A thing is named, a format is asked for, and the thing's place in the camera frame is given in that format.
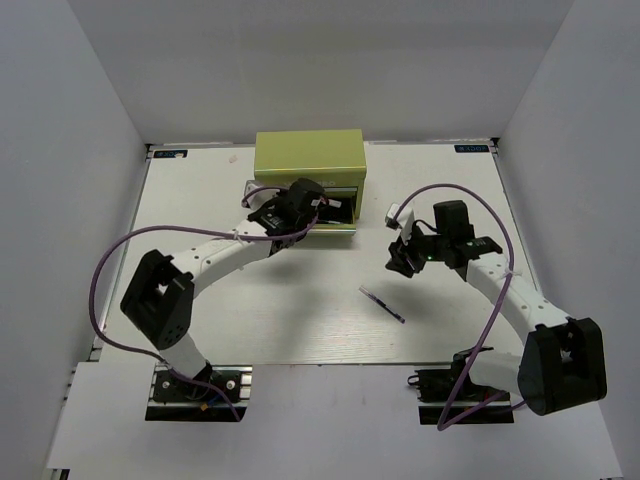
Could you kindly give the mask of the red gel pen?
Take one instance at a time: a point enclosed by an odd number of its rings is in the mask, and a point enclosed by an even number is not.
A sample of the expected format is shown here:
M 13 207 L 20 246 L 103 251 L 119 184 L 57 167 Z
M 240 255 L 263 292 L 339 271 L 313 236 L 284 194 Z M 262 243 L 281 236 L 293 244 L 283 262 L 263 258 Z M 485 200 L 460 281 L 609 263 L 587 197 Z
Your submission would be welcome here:
M 342 202 L 339 200 L 323 197 L 320 199 L 319 207 L 320 208 L 340 208 Z

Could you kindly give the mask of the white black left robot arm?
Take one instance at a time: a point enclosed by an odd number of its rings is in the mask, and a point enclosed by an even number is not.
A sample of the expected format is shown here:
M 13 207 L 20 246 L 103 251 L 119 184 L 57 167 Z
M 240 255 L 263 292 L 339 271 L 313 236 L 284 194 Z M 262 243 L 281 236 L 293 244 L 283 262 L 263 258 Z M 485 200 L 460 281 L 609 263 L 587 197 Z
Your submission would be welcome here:
M 230 231 L 177 254 L 151 250 L 142 257 L 120 309 L 178 372 L 177 387 L 188 398 L 205 396 L 212 378 L 210 363 L 189 334 L 195 299 L 227 275 L 303 239 L 327 204 L 321 185 L 300 178 Z

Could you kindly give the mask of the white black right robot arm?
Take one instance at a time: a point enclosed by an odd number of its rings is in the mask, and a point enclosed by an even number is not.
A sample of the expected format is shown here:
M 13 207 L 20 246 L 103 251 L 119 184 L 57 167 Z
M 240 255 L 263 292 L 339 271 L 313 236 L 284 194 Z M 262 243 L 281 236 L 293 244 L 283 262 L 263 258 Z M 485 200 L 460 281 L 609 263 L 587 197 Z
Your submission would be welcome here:
M 520 355 L 491 347 L 455 354 L 451 384 L 472 399 L 486 388 L 520 396 L 534 413 L 596 402 L 607 394 L 601 328 L 590 318 L 575 319 L 514 274 L 502 248 L 479 237 L 461 200 L 435 204 L 436 231 L 424 233 L 411 208 L 392 204 L 387 227 L 398 231 L 386 267 L 407 278 L 428 262 L 441 262 L 497 308 L 522 342 Z

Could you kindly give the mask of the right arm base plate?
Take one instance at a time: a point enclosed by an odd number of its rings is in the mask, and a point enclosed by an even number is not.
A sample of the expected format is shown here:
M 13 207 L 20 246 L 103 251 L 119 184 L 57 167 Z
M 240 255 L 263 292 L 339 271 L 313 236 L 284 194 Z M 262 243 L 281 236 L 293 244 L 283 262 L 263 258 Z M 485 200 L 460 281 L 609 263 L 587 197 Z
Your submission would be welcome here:
M 421 425 L 435 426 L 438 423 L 456 379 L 453 369 L 445 366 L 418 369 L 407 378 L 407 385 L 417 393 Z M 447 419 L 471 410 L 497 393 L 498 391 L 491 387 L 477 386 L 466 380 L 450 408 Z M 460 420 L 459 424 L 513 424 L 514 414 L 511 406 L 510 395 L 504 394 L 495 402 Z

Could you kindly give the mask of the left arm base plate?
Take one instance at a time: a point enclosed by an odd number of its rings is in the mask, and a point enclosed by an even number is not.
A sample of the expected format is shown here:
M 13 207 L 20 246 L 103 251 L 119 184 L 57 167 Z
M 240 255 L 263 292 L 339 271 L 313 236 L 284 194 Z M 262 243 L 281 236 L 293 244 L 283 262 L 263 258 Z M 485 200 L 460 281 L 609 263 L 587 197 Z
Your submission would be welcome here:
M 151 422 L 235 423 L 248 407 L 251 366 L 217 366 L 209 382 L 220 389 L 235 409 L 215 390 L 188 385 L 166 367 L 156 367 L 151 380 L 145 420 Z

